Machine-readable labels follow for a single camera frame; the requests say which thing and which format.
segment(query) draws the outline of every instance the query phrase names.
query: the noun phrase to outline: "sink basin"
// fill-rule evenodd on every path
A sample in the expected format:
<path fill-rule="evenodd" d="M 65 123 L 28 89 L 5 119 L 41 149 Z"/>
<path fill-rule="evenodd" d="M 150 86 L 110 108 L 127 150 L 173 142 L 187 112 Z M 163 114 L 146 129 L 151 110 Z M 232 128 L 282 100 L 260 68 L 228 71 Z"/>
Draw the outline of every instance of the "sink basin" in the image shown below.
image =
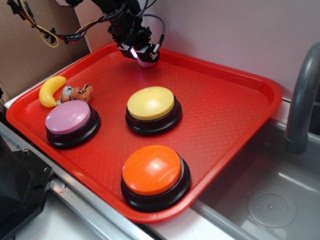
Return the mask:
<path fill-rule="evenodd" d="M 286 125 L 270 119 L 199 196 L 192 208 L 235 239 L 318 240 L 320 138 L 284 150 Z"/>

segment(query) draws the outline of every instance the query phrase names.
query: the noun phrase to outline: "black button base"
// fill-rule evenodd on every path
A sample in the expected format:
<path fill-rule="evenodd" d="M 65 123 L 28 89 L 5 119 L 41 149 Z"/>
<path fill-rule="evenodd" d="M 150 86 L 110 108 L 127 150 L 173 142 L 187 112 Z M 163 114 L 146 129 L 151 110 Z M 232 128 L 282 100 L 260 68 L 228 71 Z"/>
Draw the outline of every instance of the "black button base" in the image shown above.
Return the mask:
<path fill-rule="evenodd" d="M 174 96 L 172 110 L 163 117 L 155 120 L 139 120 L 133 117 L 128 108 L 126 109 L 125 121 L 129 128 L 136 134 L 142 136 L 155 136 L 166 133 L 173 129 L 182 118 L 182 107 Z"/>
<path fill-rule="evenodd" d="M 51 133 L 46 128 L 46 137 L 51 145 L 57 149 L 70 149 L 89 141 L 99 130 L 101 120 L 98 112 L 91 106 L 91 114 L 88 121 L 79 129 L 62 135 Z"/>
<path fill-rule="evenodd" d="M 181 159 L 181 176 L 169 190 L 152 196 L 144 196 L 131 191 L 124 179 L 121 179 L 121 191 L 127 203 L 134 209 L 145 212 L 159 212 L 178 203 L 189 191 L 191 173 L 188 164 Z"/>

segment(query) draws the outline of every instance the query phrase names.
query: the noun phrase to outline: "brown toy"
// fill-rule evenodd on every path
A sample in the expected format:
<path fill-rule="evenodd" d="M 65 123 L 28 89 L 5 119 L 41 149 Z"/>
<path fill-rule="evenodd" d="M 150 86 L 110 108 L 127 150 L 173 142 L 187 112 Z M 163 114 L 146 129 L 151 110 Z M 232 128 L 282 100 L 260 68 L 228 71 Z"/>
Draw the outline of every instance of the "brown toy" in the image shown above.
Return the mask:
<path fill-rule="evenodd" d="M 83 88 L 81 87 L 71 87 L 65 86 L 63 88 L 63 92 L 57 101 L 58 105 L 71 101 L 71 100 L 82 100 L 87 104 L 89 103 L 92 94 L 94 92 L 94 88 L 90 84 L 85 84 Z"/>

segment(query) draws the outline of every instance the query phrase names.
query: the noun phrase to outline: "yellow banana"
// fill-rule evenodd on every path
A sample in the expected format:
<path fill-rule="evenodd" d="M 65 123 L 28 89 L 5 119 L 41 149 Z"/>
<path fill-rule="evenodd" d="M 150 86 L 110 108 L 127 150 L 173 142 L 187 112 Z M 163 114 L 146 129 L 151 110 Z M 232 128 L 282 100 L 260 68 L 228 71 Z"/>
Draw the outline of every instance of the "yellow banana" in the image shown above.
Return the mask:
<path fill-rule="evenodd" d="M 54 94 L 65 82 L 66 78 L 64 76 L 54 76 L 45 81 L 39 92 L 40 103 L 47 108 L 57 106 L 58 104 L 54 98 Z"/>

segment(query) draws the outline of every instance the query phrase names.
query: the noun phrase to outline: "pink light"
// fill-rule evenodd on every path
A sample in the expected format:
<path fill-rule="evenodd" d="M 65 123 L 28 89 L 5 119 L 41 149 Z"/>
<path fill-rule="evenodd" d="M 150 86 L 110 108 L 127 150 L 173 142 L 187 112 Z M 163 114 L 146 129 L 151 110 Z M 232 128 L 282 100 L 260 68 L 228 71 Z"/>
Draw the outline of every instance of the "pink light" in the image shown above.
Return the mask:
<path fill-rule="evenodd" d="M 138 55 L 137 55 L 137 53 L 136 53 L 136 51 L 134 50 L 133 47 L 130 48 L 130 52 L 131 52 L 132 56 L 133 56 L 135 59 L 138 57 Z"/>

